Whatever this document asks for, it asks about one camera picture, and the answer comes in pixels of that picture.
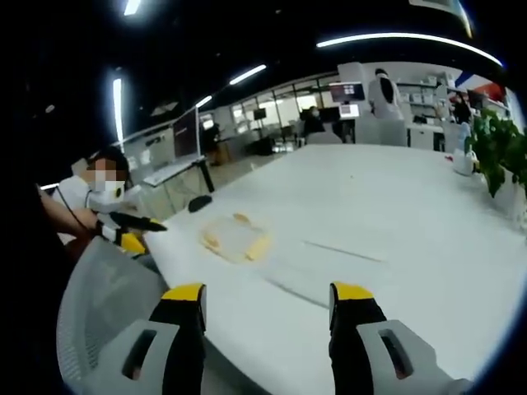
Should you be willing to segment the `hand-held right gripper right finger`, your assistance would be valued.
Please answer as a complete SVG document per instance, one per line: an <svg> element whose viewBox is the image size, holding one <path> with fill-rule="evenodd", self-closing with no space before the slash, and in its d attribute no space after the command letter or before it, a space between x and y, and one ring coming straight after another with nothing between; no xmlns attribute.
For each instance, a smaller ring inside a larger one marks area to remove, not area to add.
<svg viewBox="0 0 527 395"><path fill-rule="evenodd" d="M453 379L434 348L399 320L388 320L367 289L329 286L329 357L337 394L468 394L473 382Z"/></svg>

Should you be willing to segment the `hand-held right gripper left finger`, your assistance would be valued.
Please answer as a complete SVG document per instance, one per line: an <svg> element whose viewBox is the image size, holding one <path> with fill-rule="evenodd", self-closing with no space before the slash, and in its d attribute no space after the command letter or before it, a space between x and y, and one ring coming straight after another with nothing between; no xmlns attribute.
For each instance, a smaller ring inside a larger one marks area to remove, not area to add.
<svg viewBox="0 0 527 395"><path fill-rule="evenodd" d="M168 290L150 318L124 329L100 352L101 394L200 394L207 287Z"/></svg>

